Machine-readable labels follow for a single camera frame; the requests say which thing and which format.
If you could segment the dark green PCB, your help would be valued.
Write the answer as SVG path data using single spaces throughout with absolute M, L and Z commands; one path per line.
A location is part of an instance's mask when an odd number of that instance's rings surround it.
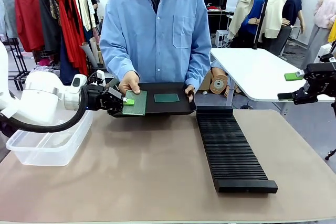
M 164 93 L 164 94 L 155 94 L 154 95 L 155 103 L 172 103 L 179 102 L 179 96 L 177 93 Z

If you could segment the cream hanging garment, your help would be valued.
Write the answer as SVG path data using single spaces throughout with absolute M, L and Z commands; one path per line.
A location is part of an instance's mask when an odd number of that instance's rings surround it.
M 94 8 L 91 0 L 75 0 L 78 10 L 81 13 L 81 18 L 86 31 L 96 27 L 94 18 Z

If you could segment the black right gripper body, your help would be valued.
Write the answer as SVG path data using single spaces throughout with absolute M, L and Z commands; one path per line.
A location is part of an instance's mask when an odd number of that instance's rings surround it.
M 304 73 L 306 93 L 336 96 L 336 62 L 308 64 Z

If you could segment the grey blue hanging garment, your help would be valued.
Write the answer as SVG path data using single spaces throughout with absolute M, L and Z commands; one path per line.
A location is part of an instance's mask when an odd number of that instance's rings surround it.
M 0 0 L 0 35 L 7 35 L 9 38 L 18 37 L 14 0 Z

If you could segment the red hanging dress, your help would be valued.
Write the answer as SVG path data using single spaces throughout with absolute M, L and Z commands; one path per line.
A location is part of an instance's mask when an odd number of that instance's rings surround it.
M 85 42 L 83 25 L 75 0 L 57 0 L 60 25 L 64 37 L 68 59 L 80 74 L 88 76 L 87 57 L 81 49 Z

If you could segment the black slotted PCB rack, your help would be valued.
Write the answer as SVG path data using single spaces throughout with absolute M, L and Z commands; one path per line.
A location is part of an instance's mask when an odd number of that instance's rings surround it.
M 199 106 L 196 119 L 218 193 L 275 194 L 230 106 Z

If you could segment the black plastic tray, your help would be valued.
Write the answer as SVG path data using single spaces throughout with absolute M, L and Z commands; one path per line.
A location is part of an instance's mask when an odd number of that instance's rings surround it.
M 168 83 L 141 83 L 139 84 L 140 91 L 147 92 L 146 112 L 143 116 L 154 115 L 189 115 L 196 111 L 195 102 L 188 102 L 185 94 L 186 84 L 183 82 L 168 82 Z M 155 103 L 155 94 L 177 93 L 180 99 L 179 102 L 172 103 Z M 125 118 L 140 115 L 115 115 L 115 118 Z

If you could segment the mannequin beige jacket blue shirt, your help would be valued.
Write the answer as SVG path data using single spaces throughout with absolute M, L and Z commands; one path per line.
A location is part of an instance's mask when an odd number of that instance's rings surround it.
M 260 23 L 265 0 L 238 0 L 228 28 L 231 48 L 251 48 Z

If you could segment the light green perforated PCB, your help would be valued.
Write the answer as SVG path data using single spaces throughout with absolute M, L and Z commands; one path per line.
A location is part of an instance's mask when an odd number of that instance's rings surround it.
M 123 115 L 145 115 L 146 112 L 146 99 L 147 92 L 140 91 L 139 94 L 135 94 L 133 91 L 128 90 L 125 95 L 126 98 L 134 99 L 134 105 L 123 105 Z

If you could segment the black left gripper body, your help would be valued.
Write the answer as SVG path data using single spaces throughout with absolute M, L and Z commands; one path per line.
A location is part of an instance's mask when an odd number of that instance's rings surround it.
M 108 110 L 113 104 L 118 104 L 109 92 L 108 88 L 93 84 L 86 85 L 88 94 L 87 110 Z

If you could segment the person's right forearm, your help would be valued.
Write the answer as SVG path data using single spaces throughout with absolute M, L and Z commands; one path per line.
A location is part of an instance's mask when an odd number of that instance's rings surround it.
M 103 46 L 101 43 L 100 48 L 107 69 L 117 77 L 119 81 L 123 79 L 128 71 L 136 72 L 130 56 L 124 47 Z

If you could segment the mannequin cream jacket navy top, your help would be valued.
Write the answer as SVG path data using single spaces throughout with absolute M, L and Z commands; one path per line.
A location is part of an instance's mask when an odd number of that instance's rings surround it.
M 305 22 L 302 14 L 302 0 L 268 0 L 259 37 L 263 48 L 279 56 L 297 19 L 300 20 L 303 32 Z

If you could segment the white table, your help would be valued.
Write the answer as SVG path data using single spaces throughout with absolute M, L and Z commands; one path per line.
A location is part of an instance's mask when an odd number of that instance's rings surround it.
M 213 48 L 211 55 L 251 100 L 277 102 L 279 93 L 292 93 L 304 80 L 286 81 L 299 69 L 264 49 Z

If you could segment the cardboard tube rolls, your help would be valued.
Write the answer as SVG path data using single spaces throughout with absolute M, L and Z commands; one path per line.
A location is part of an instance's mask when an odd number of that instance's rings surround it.
M 105 68 L 102 53 L 96 39 L 92 37 L 89 42 L 83 42 L 80 48 L 85 52 L 89 62 L 95 68 Z

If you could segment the white computer case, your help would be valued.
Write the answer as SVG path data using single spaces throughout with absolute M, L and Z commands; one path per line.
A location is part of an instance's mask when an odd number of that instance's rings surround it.
M 217 48 L 229 48 L 230 40 L 227 38 L 228 30 L 217 30 L 215 36 L 215 46 Z

